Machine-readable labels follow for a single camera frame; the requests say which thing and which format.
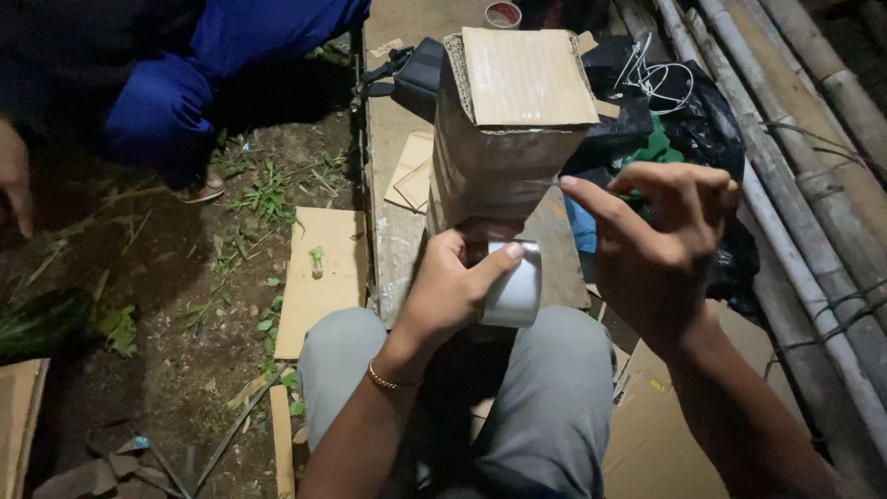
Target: person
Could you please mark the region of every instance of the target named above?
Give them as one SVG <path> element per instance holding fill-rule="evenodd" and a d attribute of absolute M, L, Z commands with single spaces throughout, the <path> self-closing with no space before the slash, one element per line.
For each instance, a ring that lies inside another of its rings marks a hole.
<path fill-rule="evenodd" d="M 563 177 L 561 189 L 598 221 L 600 293 L 665 361 L 687 424 L 731 496 L 830 497 L 828 466 L 704 305 L 729 182 L 722 170 L 689 164 L 629 165 L 608 190 L 641 191 L 655 206 L 652 226 L 582 179 Z M 298 369 L 312 456 L 300 497 L 390 490 L 429 362 L 522 258 L 511 243 L 466 268 L 471 239 L 452 229 L 428 242 L 389 334 L 366 309 L 331 313 L 309 331 Z M 603 497 L 614 364 L 599 322 L 567 307 L 541 310 L 516 334 L 472 446 L 469 483 L 433 496 Z"/>
<path fill-rule="evenodd" d="M 247 65 L 299 58 L 359 26 L 369 5 L 0 3 L 0 191 L 20 231 L 30 236 L 34 217 L 25 139 L 33 143 L 59 131 L 76 131 L 107 160 L 157 170 L 175 191 L 190 188 L 185 201 L 217 197 L 224 186 L 207 168 L 216 143 L 207 115 L 219 89 Z"/>

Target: gray pants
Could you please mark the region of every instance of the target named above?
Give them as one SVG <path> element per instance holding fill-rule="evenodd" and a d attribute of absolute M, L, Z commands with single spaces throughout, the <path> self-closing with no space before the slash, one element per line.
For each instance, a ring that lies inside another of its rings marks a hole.
<path fill-rule="evenodd" d="M 309 331 L 299 382 L 311 450 L 386 336 L 375 314 L 363 308 L 330 313 Z M 493 482 L 519 477 L 567 497 L 603 497 L 600 463 L 609 440 L 615 369 L 603 325 L 564 306 L 541 310 L 514 340 L 496 401 L 472 448 L 475 469 Z"/>

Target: fingernail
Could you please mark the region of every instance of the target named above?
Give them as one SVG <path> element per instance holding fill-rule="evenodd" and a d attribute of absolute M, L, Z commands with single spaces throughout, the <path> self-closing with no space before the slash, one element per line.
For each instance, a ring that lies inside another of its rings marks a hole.
<path fill-rule="evenodd" d="M 505 245 L 505 253 L 517 262 L 523 258 L 523 246 L 519 242 L 509 242 Z"/>

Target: silver tape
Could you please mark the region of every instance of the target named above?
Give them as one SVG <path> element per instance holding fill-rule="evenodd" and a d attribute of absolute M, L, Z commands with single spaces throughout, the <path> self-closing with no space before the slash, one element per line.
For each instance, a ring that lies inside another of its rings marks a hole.
<path fill-rule="evenodd" d="M 528 328 L 536 322 L 542 296 L 542 254 L 538 242 L 515 242 L 523 246 L 523 260 L 490 287 L 483 303 L 481 324 Z M 506 244 L 491 241 L 487 250 L 492 253 Z"/>

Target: soil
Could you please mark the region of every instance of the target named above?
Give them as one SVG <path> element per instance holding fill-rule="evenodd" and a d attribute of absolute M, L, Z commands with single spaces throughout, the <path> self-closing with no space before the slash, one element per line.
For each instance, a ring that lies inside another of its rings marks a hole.
<path fill-rule="evenodd" d="M 306 68 L 312 71 L 310 77 L 305 76 Z M 229 134 L 224 151 L 214 153 L 214 162 L 246 162 L 255 169 L 229 178 L 226 194 L 210 203 L 184 204 L 157 188 L 161 183 L 150 171 L 101 162 L 71 142 L 32 151 L 37 235 L 25 241 L 11 224 L 0 227 L 0 303 L 20 305 L 52 289 L 92 292 L 108 271 L 98 316 L 135 305 L 137 352 L 123 358 L 106 348 L 100 334 L 88 331 L 52 358 L 27 477 L 30 487 L 95 458 L 88 451 L 88 437 L 102 452 L 116 449 L 131 438 L 131 430 L 103 426 L 123 419 L 149 435 L 178 473 L 184 470 L 186 447 L 193 445 L 199 475 L 235 422 L 243 406 L 232 410 L 225 402 L 260 376 L 258 365 L 270 358 L 264 347 L 267 333 L 256 329 L 260 318 L 255 310 L 271 307 L 274 297 L 283 294 L 291 228 L 261 219 L 249 207 L 234 210 L 230 203 L 255 179 L 266 178 L 267 159 L 276 171 L 290 176 L 287 210 L 362 209 L 359 153 L 348 110 L 353 67 L 307 60 L 290 74 L 300 75 L 301 87 L 290 85 L 292 80 L 282 75 L 274 80 L 277 92 L 263 91 L 247 79 L 240 89 L 248 91 L 233 93 L 236 105 L 228 107 L 221 123 L 244 132 Z M 268 81 L 261 72 L 251 78 Z M 309 80 L 325 83 L 311 86 Z M 258 107 L 263 100 L 283 98 L 288 99 L 286 106 L 278 101 L 271 111 Z M 295 113 L 302 123 L 281 114 L 287 107 L 302 111 Z M 251 117 L 238 124 L 238 112 Z M 275 121 L 290 123 L 264 126 Z M 255 123 L 262 126 L 250 126 Z M 323 164 L 325 153 L 346 154 L 348 160 L 331 168 Z M 324 172 L 338 196 L 320 185 L 311 167 Z M 131 193 L 143 195 L 102 208 L 103 199 Z M 223 283 L 214 238 L 238 229 L 246 236 L 246 247 L 255 248 L 230 281 L 213 293 Z M 59 241 L 67 245 L 26 285 L 56 253 Z M 280 279 L 277 287 L 267 284 L 271 277 Z M 188 311 L 204 304 L 209 307 L 202 322 L 183 328 L 192 317 Z M 198 497 L 276 496 L 270 414 L 266 395 L 252 411 L 248 430 L 235 433 Z M 294 417 L 294 433 L 303 424 L 303 416 Z M 296 452 L 297 469 L 306 455 Z M 162 470 L 152 455 L 141 459 Z"/>

